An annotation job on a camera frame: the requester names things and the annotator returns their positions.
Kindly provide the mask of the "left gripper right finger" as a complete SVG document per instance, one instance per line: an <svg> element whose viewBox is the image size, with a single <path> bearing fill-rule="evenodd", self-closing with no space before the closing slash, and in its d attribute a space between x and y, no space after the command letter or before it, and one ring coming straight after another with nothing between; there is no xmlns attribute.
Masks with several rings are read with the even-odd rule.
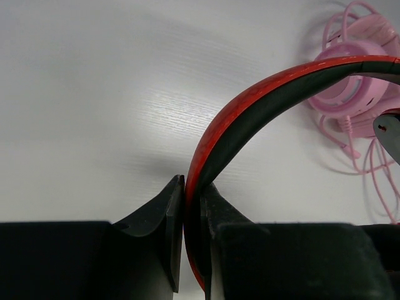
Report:
<svg viewBox="0 0 400 300"><path fill-rule="evenodd" d="M255 223L201 194L206 299L398 299L399 226Z"/></svg>

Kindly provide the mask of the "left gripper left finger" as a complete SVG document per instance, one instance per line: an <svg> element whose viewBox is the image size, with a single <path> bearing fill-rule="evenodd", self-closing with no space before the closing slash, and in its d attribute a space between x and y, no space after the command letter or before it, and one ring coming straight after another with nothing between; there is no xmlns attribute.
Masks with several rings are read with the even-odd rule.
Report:
<svg viewBox="0 0 400 300"><path fill-rule="evenodd" d="M172 299L184 176L118 222L1 224L2 299Z"/></svg>

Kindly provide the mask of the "red black headphones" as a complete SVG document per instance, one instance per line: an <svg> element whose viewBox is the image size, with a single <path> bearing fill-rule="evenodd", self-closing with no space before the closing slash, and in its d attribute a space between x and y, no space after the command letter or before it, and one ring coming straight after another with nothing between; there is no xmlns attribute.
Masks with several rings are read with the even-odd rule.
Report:
<svg viewBox="0 0 400 300"><path fill-rule="evenodd" d="M333 57L274 74L231 100L214 117L192 157L187 175L184 236L187 256L200 287L199 201L201 191L221 173L266 124L293 106L352 75L399 84L399 58L383 55Z"/></svg>

